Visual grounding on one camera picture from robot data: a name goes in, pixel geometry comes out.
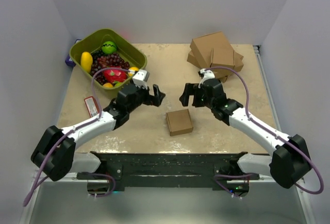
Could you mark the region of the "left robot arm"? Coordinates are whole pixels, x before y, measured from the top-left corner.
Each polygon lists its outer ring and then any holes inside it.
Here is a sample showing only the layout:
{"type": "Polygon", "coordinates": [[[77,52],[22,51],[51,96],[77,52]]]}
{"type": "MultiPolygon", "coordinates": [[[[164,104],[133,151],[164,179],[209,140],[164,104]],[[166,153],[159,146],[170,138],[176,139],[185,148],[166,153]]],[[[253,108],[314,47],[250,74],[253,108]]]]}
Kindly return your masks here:
{"type": "Polygon", "coordinates": [[[160,106],[165,93],[160,92],[156,84],[153,90],[151,95],[149,89],[127,84],[100,115],[70,127],[48,127],[33,151],[31,161],[52,181],[58,181],[68,173],[89,173],[96,179],[103,178],[107,166],[96,155],[76,153],[76,149],[124,125],[130,113],[140,105],[160,106]]]}

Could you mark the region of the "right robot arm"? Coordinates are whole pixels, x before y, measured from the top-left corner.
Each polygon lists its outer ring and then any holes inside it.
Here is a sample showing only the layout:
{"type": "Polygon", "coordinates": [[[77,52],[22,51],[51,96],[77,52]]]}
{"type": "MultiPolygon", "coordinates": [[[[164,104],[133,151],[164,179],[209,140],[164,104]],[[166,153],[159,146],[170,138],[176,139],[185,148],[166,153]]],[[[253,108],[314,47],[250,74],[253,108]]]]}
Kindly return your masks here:
{"type": "Polygon", "coordinates": [[[183,106],[188,105],[190,96],[193,96],[194,107],[209,108],[216,119],[243,132],[268,153],[242,153],[231,166],[222,170],[224,173],[235,179],[242,179],[246,174],[271,176],[283,188],[291,188],[311,170],[309,152],[301,136],[285,135],[253,115],[247,115],[241,103],[227,98],[219,80],[187,83],[179,98],[183,106]]]}

